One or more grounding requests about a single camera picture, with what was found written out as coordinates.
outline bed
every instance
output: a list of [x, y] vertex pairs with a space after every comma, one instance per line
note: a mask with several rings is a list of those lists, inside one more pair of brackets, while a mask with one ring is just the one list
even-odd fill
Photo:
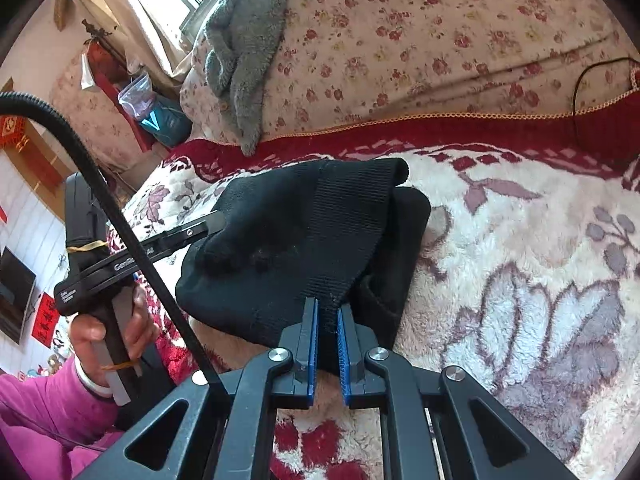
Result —
[[[193, 133], [124, 209], [138, 237], [209, 212], [238, 176], [401, 156], [434, 209], [394, 349], [462, 365], [578, 478], [615, 478], [640, 442], [636, 69], [590, 71], [575, 120], [571, 107], [587, 65], [637, 58], [618, 22], [601, 0], [289, 0], [286, 16], [251, 158], [204, 83], [198, 37], [180, 95]], [[185, 252], [157, 264], [170, 290]], [[193, 361], [148, 300], [183, 380]], [[263, 350], [190, 323], [219, 371]], [[271, 468], [381, 479], [376, 412], [346, 410], [321, 374], [312, 410], [278, 414]]]

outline black corrugated hose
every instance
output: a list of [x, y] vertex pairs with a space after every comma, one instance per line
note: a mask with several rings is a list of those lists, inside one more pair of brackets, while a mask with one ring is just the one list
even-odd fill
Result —
[[228, 395], [218, 374], [213, 369], [207, 354], [198, 341], [187, 320], [184, 319], [175, 298], [169, 292], [158, 271], [146, 256], [138, 238], [131, 229], [126, 218], [120, 211], [120, 207], [111, 196], [109, 189], [98, 170], [94, 160], [89, 155], [85, 146], [78, 138], [73, 128], [66, 122], [66, 119], [54, 110], [49, 104], [29, 94], [18, 92], [0, 92], [0, 115], [16, 115], [36, 121], [45, 127], [58, 140], [62, 147], [69, 154], [73, 162], [84, 176], [86, 182], [94, 190], [100, 206], [108, 216], [114, 229], [120, 235], [121, 240], [140, 267], [140, 271], [145, 275], [158, 299], [164, 305], [167, 313], [174, 322], [175, 327], [184, 339], [186, 347], [191, 351], [200, 370], [203, 371], [207, 383], [212, 388], [220, 401], [228, 402]]

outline wall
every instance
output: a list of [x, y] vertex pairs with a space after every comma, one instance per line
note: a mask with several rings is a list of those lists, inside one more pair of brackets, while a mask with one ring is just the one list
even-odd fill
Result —
[[[60, 32], [53, 22], [53, 7], [54, 0], [43, 2], [0, 66], [0, 86], [12, 77], [15, 91], [28, 92], [47, 102], [56, 79], [69, 60], [79, 56], [82, 44], [89, 38], [80, 23], [82, 16], [76, 10], [69, 16], [65, 30]], [[43, 132], [39, 125], [36, 127], [65, 165], [74, 168], [54, 137]]]
[[[51, 295], [56, 283], [65, 277], [66, 257], [59, 267], [60, 256], [66, 254], [65, 227], [31, 191], [2, 151], [0, 206], [8, 218], [7, 224], [0, 221], [0, 251], [8, 247], [36, 274], [32, 300], [37, 307], [40, 293]], [[52, 351], [31, 337], [34, 319], [35, 314], [27, 320], [20, 346], [0, 332], [0, 368], [5, 372], [15, 375], [38, 364], [46, 366]]]

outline finger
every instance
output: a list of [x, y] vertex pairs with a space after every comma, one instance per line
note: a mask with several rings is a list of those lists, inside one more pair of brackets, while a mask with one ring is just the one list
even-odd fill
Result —
[[144, 296], [141, 298], [140, 293], [134, 289], [133, 313], [124, 332], [125, 344], [130, 345], [135, 343], [146, 330], [149, 320], [150, 316], [146, 308], [145, 298]]
[[145, 348], [158, 338], [159, 327], [155, 323], [151, 323], [146, 327], [142, 337], [129, 347], [129, 358], [133, 361], [140, 359]]
[[104, 325], [94, 316], [88, 314], [76, 316], [69, 328], [69, 340], [74, 346], [82, 342], [102, 341], [105, 334]]

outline beige curtain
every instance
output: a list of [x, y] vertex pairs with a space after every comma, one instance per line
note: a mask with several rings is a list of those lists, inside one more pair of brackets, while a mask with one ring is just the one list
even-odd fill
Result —
[[130, 72], [146, 67], [154, 83], [177, 94], [191, 67], [191, 49], [175, 31], [163, 30], [139, 0], [80, 0], [94, 25], [112, 34], [106, 40], [124, 54]]

